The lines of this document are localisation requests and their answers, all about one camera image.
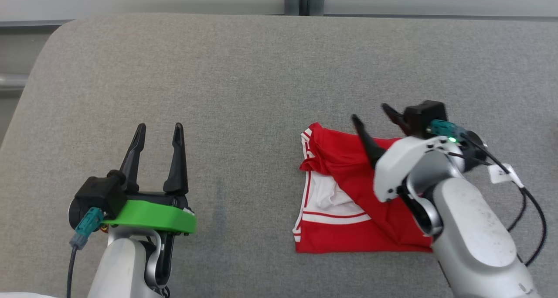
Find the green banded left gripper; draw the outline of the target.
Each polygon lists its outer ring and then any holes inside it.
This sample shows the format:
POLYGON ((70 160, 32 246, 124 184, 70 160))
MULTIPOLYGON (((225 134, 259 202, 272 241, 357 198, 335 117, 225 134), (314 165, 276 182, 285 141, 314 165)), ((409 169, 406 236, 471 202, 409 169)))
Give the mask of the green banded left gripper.
MULTIPOLYGON (((145 146, 147 127, 137 126, 120 171, 126 181, 122 185, 128 193, 138 193, 137 184, 140 155, 145 146)), ((184 127, 175 124, 173 159, 169 176, 163 184, 166 195, 185 195, 189 192, 184 127)), ((194 233, 197 218, 194 214, 172 205, 161 205, 146 200, 130 200, 122 193, 76 193, 68 209, 70 226, 78 233, 96 232, 106 225, 127 225, 169 233, 194 233)))

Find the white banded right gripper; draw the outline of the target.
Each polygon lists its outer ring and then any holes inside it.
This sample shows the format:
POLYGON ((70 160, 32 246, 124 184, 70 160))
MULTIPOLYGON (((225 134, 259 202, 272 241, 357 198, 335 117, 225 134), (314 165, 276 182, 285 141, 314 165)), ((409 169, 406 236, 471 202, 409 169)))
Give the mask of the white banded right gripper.
POLYGON ((410 107, 399 113, 388 103, 383 112, 409 137, 394 142, 386 151, 353 114, 351 121, 363 145, 371 169, 375 171, 373 191, 380 202, 394 200, 399 186, 407 188, 412 197, 421 196, 428 188, 448 178, 463 178, 464 173, 487 164, 486 153, 475 146, 454 142, 447 136, 430 139, 413 137, 408 118, 410 107))

